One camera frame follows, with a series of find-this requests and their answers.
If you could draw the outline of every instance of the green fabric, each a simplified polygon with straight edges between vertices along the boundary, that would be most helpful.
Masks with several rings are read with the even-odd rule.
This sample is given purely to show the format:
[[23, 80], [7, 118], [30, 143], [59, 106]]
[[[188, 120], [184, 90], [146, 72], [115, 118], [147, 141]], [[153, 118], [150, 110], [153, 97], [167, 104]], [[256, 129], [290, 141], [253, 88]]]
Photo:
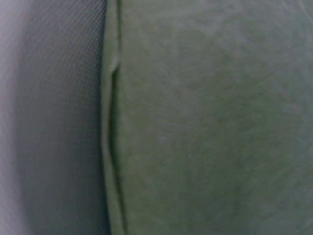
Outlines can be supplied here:
[[300, 0], [108, 1], [112, 235], [313, 234], [310, 14]]

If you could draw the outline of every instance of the textured surface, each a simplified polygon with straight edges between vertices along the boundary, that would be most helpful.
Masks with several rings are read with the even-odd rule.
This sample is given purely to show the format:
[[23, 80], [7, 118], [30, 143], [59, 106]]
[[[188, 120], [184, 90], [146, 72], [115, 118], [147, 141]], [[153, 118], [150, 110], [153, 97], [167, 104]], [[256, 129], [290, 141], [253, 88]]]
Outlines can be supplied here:
[[103, 0], [0, 0], [0, 234], [108, 234]]
[[125, 224], [113, 234], [312, 234], [313, 3], [118, 7], [104, 67], [108, 193]]

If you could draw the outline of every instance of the gray fabric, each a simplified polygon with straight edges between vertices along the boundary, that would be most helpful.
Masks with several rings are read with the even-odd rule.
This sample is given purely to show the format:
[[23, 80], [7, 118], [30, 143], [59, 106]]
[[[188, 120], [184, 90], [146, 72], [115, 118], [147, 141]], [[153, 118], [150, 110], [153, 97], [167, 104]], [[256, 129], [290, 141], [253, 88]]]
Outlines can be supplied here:
[[313, 234], [313, 1], [108, 4], [113, 235]]
[[0, 234], [108, 234], [104, 0], [0, 0]]

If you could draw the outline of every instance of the gray mesh fabric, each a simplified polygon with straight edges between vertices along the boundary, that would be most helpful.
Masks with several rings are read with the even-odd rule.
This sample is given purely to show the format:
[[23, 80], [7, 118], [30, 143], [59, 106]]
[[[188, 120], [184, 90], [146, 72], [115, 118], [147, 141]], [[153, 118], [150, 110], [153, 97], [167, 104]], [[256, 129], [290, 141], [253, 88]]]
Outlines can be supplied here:
[[0, 234], [108, 232], [104, 0], [0, 0]]

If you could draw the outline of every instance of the green cloth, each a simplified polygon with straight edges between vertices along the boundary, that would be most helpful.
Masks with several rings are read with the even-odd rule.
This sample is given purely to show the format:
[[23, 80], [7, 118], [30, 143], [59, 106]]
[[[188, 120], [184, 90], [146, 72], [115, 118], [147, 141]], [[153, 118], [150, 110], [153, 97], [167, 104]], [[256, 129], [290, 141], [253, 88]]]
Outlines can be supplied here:
[[312, 12], [301, 0], [108, 1], [112, 235], [313, 234]]

